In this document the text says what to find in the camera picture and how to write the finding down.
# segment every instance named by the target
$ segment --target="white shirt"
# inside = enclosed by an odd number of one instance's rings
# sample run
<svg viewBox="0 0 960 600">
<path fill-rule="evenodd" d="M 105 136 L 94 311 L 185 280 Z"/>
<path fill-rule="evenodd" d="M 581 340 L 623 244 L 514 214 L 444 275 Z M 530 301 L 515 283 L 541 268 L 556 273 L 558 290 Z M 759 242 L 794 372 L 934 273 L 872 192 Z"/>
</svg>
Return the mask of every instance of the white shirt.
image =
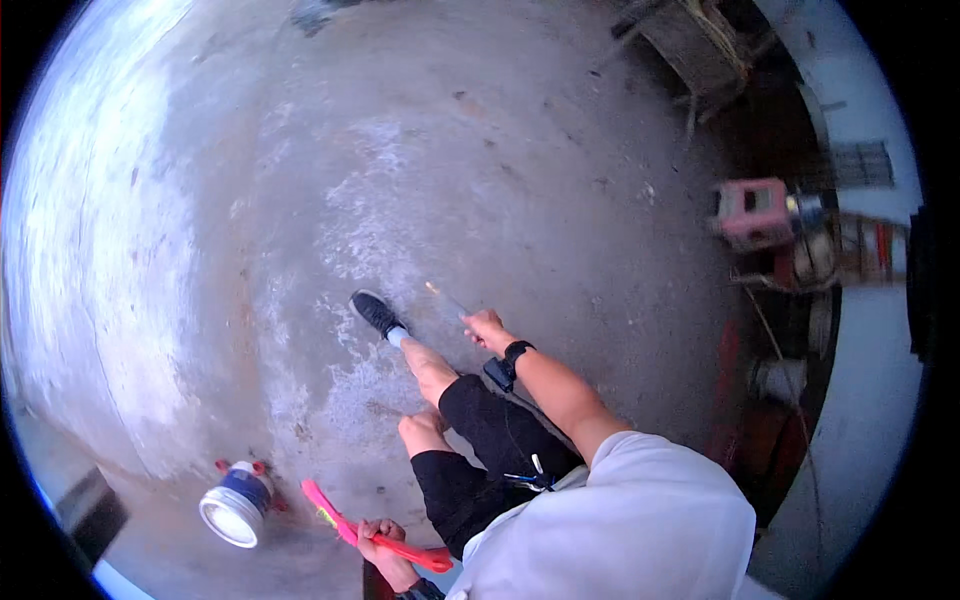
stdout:
<svg viewBox="0 0 960 600">
<path fill-rule="evenodd" d="M 447 598 L 731 598 L 756 515 L 710 459 L 622 431 L 467 544 Z"/>
</svg>

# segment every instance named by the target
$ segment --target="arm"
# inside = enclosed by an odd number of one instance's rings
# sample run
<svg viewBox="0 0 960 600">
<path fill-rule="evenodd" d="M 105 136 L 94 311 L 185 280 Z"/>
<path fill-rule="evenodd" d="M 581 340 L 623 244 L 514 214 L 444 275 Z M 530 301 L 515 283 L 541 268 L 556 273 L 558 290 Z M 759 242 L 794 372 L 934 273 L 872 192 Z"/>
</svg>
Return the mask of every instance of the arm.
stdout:
<svg viewBox="0 0 960 600">
<path fill-rule="evenodd" d="M 392 539 L 404 541 L 407 533 L 403 528 L 388 518 L 368 523 L 360 521 L 357 527 L 357 549 L 363 558 L 367 559 L 380 571 L 380 575 L 387 580 L 394 589 L 396 598 L 400 600 L 442 600 L 444 594 L 436 586 L 422 579 L 414 570 L 410 561 L 400 558 L 393 550 L 374 544 L 372 538 L 381 533 Z"/>
<path fill-rule="evenodd" d="M 503 328 L 492 310 L 464 317 L 474 342 L 503 358 L 518 338 Z M 597 448 L 617 431 L 630 427 L 614 417 L 586 381 L 560 361 L 528 348 L 516 360 L 516 376 L 543 413 L 563 431 L 583 455 L 588 467 Z"/>
</svg>

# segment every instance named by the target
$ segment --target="hand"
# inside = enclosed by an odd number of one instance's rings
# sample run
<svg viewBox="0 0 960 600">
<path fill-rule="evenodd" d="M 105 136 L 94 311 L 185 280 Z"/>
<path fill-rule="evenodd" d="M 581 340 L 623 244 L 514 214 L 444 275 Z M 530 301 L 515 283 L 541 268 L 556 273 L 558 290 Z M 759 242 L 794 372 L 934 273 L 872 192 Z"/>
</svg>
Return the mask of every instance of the hand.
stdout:
<svg viewBox="0 0 960 600">
<path fill-rule="evenodd" d="M 410 561 L 399 557 L 390 548 L 373 543 L 372 538 L 376 534 L 383 534 L 391 540 L 404 541 L 407 538 L 407 532 L 388 518 L 369 523 L 362 520 L 357 525 L 357 550 L 360 550 L 363 558 L 376 566 L 396 593 L 403 593 L 418 582 L 420 576 Z"/>
<path fill-rule="evenodd" d="M 500 316 L 491 308 L 464 317 L 463 322 L 469 327 L 464 331 L 464 335 L 480 348 L 486 348 L 500 358 L 503 358 L 507 346 L 516 341 L 516 338 L 503 328 Z"/>
</svg>

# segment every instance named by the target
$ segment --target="white bucket lid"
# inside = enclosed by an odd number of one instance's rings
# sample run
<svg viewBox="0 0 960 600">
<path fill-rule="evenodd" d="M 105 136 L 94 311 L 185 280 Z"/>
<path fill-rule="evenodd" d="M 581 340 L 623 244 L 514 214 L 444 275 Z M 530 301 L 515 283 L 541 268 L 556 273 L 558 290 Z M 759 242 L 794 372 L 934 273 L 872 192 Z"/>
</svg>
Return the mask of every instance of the white bucket lid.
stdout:
<svg viewBox="0 0 960 600">
<path fill-rule="evenodd" d="M 223 486 L 200 499 L 200 516 L 213 533 L 241 548 L 256 546 L 263 529 L 263 515 L 253 503 Z"/>
</svg>

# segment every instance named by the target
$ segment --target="pink brush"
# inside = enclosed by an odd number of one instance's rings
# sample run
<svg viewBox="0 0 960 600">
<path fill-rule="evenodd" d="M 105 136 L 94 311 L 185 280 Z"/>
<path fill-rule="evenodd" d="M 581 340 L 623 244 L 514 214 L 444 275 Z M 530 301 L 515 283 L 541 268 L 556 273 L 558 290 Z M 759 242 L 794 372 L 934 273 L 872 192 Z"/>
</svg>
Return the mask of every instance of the pink brush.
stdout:
<svg viewBox="0 0 960 600">
<path fill-rule="evenodd" d="M 317 507 L 317 512 L 333 525 L 337 533 L 340 534 L 340 537 L 343 538 L 346 543 L 356 547 L 356 523 L 348 521 L 346 517 L 337 512 L 337 509 L 333 508 L 333 504 L 326 499 L 324 493 L 320 491 L 320 486 L 318 486 L 315 481 L 304 479 L 300 482 L 300 489 L 303 490 L 306 497 Z M 453 562 L 450 560 L 450 551 L 446 548 L 425 550 L 423 548 L 417 548 L 416 546 L 407 545 L 402 541 L 392 540 L 383 534 L 375 534 L 371 540 L 377 545 L 390 548 L 398 554 L 398 556 L 405 558 L 411 563 L 419 564 L 434 573 L 446 573 L 453 567 Z"/>
</svg>

